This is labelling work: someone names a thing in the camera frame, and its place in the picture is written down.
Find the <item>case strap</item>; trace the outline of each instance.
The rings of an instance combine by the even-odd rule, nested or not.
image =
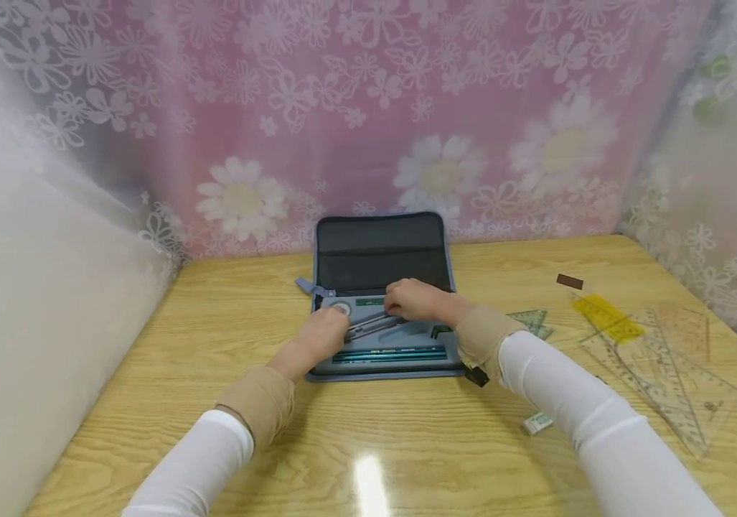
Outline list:
[[[314,285],[312,282],[307,281],[301,276],[294,279],[294,283],[298,288],[302,289],[305,294],[309,294],[311,296],[316,295],[321,298],[331,298],[332,296],[337,295],[337,292],[334,289],[325,289],[321,285]]]

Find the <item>lace curtain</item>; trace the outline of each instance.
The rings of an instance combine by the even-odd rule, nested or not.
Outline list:
[[[710,5],[0,0],[0,60],[180,258],[307,250],[324,214],[554,238],[615,229]]]
[[[0,63],[0,516],[10,517],[177,270],[143,238],[150,207],[107,178],[93,137],[89,153],[71,154],[33,131],[46,116],[39,100]]]
[[[720,1],[620,228],[737,332],[737,1]]]

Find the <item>white sleeve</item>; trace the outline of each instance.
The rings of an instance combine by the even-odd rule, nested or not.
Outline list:
[[[205,517],[227,479],[250,460],[253,437],[233,415],[204,413],[139,486],[122,517]]]
[[[704,490],[623,397],[526,331],[499,350],[504,387],[563,430],[608,517],[722,516]]]

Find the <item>wooden table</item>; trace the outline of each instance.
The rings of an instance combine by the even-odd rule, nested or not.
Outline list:
[[[727,516],[737,516],[737,408],[697,462],[676,435],[576,340],[586,322],[558,273],[625,311],[669,300],[710,317],[708,368],[737,386],[737,336],[623,236],[451,247],[456,287],[504,311],[546,308],[550,343],[627,396]],[[184,267],[32,502],[27,517],[115,517],[141,481],[249,366],[307,316],[293,285],[303,256]],[[228,484],[211,516],[595,516],[576,457],[502,388],[464,379],[307,384],[291,428]]]

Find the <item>white eraser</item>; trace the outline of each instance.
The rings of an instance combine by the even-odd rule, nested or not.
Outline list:
[[[546,416],[546,413],[533,414],[530,418],[524,420],[524,429],[530,436],[535,436],[550,425],[552,425],[552,419]]]

